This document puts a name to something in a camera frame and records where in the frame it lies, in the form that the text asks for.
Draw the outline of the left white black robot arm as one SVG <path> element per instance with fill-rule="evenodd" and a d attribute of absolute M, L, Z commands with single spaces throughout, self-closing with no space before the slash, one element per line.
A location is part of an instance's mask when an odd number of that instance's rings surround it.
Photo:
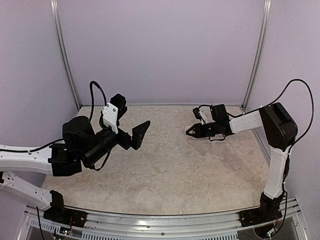
<path fill-rule="evenodd" d="M 15 172 L 34 172 L 54 177 L 70 177 L 88 168 L 100 171 L 95 164 L 107 160 L 115 146 L 138 150 L 150 127 L 149 120 L 137 125 L 128 134 L 117 128 L 104 126 L 94 132 L 86 116 L 75 117 L 62 127 L 62 138 L 33 149 L 0 147 L 0 189 L 26 200 L 39 209 L 50 212 L 63 223 L 70 218 L 63 195 L 55 190 L 39 188 L 16 176 Z"/>

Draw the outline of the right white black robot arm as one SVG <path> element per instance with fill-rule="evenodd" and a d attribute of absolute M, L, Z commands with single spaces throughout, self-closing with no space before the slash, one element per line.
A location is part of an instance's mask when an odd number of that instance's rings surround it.
<path fill-rule="evenodd" d="M 226 138 L 263 128 L 270 147 L 270 163 L 267 183 L 255 216 L 260 222 L 268 221 L 279 210 L 285 193 L 284 184 L 290 169 L 290 151 L 298 133 L 295 121 L 279 102 L 240 116 L 231 116 L 224 104 L 210 105 L 209 109 L 212 122 L 207 121 L 200 107 L 192 110 L 200 122 L 187 129 L 186 135 L 196 139 L 209 139 L 216 135 Z"/>

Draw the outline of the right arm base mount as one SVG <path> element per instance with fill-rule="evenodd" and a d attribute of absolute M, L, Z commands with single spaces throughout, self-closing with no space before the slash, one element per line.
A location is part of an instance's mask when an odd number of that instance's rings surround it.
<path fill-rule="evenodd" d="M 280 219 L 283 215 L 280 204 L 285 196 L 283 192 L 279 197 L 271 199 L 264 193 L 260 196 L 260 205 L 256 208 L 240 211 L 239 220 L 242 227 L 248 227 Z"/>

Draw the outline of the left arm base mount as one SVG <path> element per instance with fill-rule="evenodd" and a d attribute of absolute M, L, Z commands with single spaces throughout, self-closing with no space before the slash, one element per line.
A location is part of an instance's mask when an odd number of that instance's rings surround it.
<path fill-rule="evenodd" d="M 49 209 L 43 212 L 43 217 L 56 223 L 83 228 L 88 213 L 65 207 L 64 198 L 61 193 L 55 190 L 51 190 L 49 193 L 51 194 L 51 201 Z"/>

